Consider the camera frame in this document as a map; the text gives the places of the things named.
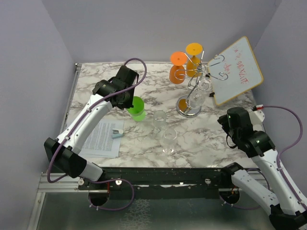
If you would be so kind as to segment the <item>green plastic wine glass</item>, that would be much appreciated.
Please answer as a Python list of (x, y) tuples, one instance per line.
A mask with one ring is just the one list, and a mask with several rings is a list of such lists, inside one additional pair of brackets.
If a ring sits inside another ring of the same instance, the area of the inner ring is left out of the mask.
[(146, 116), (146, 112), (144, 110), (144, 101), (142, 100), (142, 98), (134, 96), (132, 105), (132, 108), (127, 109), (128, 113), (131, 115), (134, 121), (142, 121)]

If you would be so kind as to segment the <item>orange plastic wine glass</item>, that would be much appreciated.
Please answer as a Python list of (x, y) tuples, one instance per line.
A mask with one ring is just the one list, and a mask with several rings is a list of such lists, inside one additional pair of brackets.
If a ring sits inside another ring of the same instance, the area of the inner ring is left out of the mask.
[(170, 56), (170, 61), (173, 64), (169, 72), (169, 79), (174, 84), (181, 84), (185, 79), (184, 64), (187, 62), (187, 57), (184, 52), (176, 51)]

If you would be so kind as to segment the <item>yellow plastic wine glass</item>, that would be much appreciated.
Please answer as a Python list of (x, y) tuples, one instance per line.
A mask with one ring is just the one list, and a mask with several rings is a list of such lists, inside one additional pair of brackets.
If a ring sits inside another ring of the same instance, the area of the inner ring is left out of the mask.
[(197, 55), (199, 55), (202, 51), (202, 45), (199, 43), (191, 43), (186, 47), (186, 53), (191, 56), (186, 65), (186, 74), (191, 78), (198, 76), (196, 69), (200, 63), (200, 59), (197, 57)]

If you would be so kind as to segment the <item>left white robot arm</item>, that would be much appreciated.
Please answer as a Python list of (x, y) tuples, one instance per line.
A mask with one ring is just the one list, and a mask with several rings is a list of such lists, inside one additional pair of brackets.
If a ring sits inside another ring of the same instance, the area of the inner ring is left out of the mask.
[(105, 186), (106, 177), (103, 175), (103, 169), (79, 154), (88, 136), (113, 107), (132, 107), (136, 86), (134, 81), (138, 77), (137, 72), (121, 66), (116, 76), (96, 83), (86, 106), (70, 126), (57, 138), (48, 138), (45, 141), (44, 148), (49, 160), (48, 173), (55, 166), (71, 178), (88, 179), (95, 189)]

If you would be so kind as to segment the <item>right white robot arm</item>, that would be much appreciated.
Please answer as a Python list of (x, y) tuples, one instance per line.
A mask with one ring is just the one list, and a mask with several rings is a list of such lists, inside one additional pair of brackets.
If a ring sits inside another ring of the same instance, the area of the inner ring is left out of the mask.
[(246, 192), (268, 214), (276, 230), (305, 230), (307, 198), (283, 166), (281, 154), (268, 134), (253, 128), (264, 121), (263, 108), (264, 105), (257, 105), (248, 112), (243, 107), (233, 107), (217, 121), (231, 138), (233, 147), (246, 153), (271, 188), (261, 185), (236, 162), (222, 169), (221, 184), (234, 185)]

